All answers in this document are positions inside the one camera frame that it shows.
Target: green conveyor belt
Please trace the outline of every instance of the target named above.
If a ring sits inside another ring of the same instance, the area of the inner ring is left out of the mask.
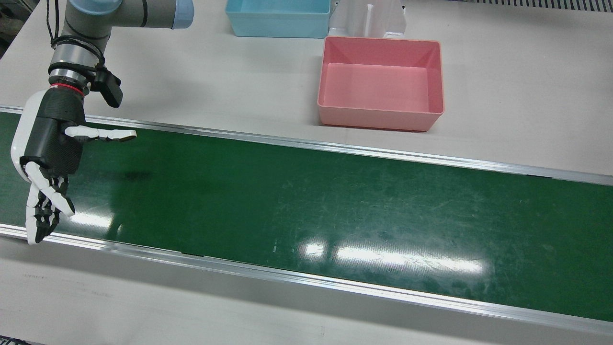
[[[28,185],[0,114],[0,222]],[[138,130],[87,144],[57,231],[613,321],[613,187]]]

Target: pink plastic tray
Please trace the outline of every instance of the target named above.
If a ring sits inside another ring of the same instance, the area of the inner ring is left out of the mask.
[[[440,43],[327,37],[318,105],[325,125],[429,130],[444,112]]]

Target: robotic hand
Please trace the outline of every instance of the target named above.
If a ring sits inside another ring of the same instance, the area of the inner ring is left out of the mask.
[[[132,130],[98,130],[85,126],[83,93],[56,84],[32,95],[17,125],[11,159],[30,182],[26,203],[26,233],[30,244],[40,242],[59,223],[59,213],[75,214],[66,196],[68,175],[78,168],[83,143],[95,139],[125,141]]]
[[[193,17],[192,0],[69,0],[62,36],[57,37],[57,22],[55,37],[48,25],[55,49],[49,67],[51,87],[28,99],[11,145],[15,169],[31,183],[26,202],[28,243],[49,235],[61,212],[75,214],[66,192],[83,143],[136,138],[132,130],[100,130],[85,122],[83,100],[90,90],[99,91],[112,107],[119,107],[123,99],[121,80],[104,66],[112,27],[187,28]]]

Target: white work surface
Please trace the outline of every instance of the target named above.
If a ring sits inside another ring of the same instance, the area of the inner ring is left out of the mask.
[[[187,30],[115,28],[119,109],[86,113],[613,175],[613,15],[405,1],[407,38],[443,51],[446,112],[427,133],[319,122],[322,39],[235,37],[225,1],[196,0]],[[0,104],[47,87],[39,6],[0,60]]]

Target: blue plastic tray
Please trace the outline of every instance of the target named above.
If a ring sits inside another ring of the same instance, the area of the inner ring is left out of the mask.
[[[226,14],[236,36],[323,38],[330,0],[228,0]]]

